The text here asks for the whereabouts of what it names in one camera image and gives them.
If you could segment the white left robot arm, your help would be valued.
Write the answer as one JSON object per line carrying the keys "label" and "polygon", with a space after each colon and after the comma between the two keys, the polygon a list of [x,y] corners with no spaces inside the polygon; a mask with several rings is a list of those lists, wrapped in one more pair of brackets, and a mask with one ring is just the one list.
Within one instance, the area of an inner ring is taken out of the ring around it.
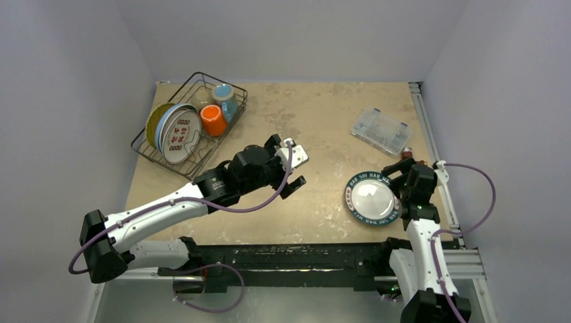
{"label": "white left robot arm", "polygon": [[302,176],[293,182],[288,178],[308,160],[301,144],[272,135],[264,145],[245,147],[231,160],[146,205],[109,215],[98,209],[90,211],[83,217],[80,249],[68,271],[72,275],[86,273],[94,284],[153,266],[193,275],[200,269],[201,257],[192,251],[188,238],[160,244],[148,237],[216,211],[250,213],[277,197],[286,199],[306,184]]}

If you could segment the red translucent cup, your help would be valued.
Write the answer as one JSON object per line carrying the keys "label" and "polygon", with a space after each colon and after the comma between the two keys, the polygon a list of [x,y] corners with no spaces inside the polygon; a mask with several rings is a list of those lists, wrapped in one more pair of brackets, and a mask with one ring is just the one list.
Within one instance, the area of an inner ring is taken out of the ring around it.
{"label": "red translucent cup", "polygon": [[215,104],[205,106],[200,111],[200,117],[207,134],[219,137],[226,130],[227,122],[219,106]]}

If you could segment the blue plate with bamboo pattern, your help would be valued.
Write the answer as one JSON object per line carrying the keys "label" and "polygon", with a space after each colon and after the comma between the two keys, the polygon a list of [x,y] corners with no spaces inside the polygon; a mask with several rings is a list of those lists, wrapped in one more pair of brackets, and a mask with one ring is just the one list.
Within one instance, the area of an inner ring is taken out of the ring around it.
{"label": "blue plate with bamboo pattern", "polygon": [[157,129],[155,131],[155,135],[154,135],[154,143],[156,146],[156,149],[159,152],[162,152],[162,132],[163,132],[163,128],[164,125],[166,124],[167,120],[170,118],[170,116],[178,111],[186,111],[186,110],[190,110],[193,111],[195,113],[198,113],[198,110],[192,106],[191,104],[175,104],[174,102],[169,102],[168,103],[168,109],[167,111],[165,111],[165,113],[163,113],[161,119],[159,120],[159,123],[157,125]]}

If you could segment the blue butterfly mug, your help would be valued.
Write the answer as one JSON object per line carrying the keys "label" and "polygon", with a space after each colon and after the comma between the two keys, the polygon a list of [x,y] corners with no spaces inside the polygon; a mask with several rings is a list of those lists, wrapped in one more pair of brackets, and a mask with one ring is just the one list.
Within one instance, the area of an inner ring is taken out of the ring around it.
{"label": "blue butterfly mug", "polygon": [[211,95],[222,109],[226,123],[230,124],[238,111],[238,101],[234,88],[230,84],[223,83],[215,86]]}

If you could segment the green rim lettered plate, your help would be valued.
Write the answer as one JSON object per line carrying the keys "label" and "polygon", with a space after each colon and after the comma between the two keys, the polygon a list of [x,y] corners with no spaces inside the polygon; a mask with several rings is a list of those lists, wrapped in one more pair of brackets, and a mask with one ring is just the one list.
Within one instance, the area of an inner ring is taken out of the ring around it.
{"label": "green rim lettered plate", "polygon": [[400,218],[401,204],[389,184],[389,178],[380,172],[360,172],[345,185],[345,206],[366,225],[390,225]]}

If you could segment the round woven bamboo mat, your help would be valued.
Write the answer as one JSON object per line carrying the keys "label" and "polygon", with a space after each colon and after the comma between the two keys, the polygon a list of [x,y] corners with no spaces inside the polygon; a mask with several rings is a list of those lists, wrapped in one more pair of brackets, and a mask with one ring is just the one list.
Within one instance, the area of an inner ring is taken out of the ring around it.
{"label": "round woven bamboo mat", "polygon": [[163,104],[159,104],[151,111],[150,115],[148,116],[146,123],[145,123],[145,137],[149,145],[156,149],[155,144],[155,134],[158,128],[158,123],[171,107],[174,106],[174,102],[166,102]]}

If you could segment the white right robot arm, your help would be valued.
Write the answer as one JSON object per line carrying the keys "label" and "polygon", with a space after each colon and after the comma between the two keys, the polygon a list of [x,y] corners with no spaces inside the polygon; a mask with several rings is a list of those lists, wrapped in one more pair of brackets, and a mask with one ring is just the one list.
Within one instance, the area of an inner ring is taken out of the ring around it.
{"label": "white right robot arm", "polygon": [[389,248],[378,255],[380,269],[395,273],[403,296],[401,322],[468,322],[471,302],[461,297],[446,262],[440,234],[438,208],[430,201],[438,183],[436,170],[404,157],[382,174],[400,176],[389,188],[398,199],[403,228],[411,244],[409,252]]}

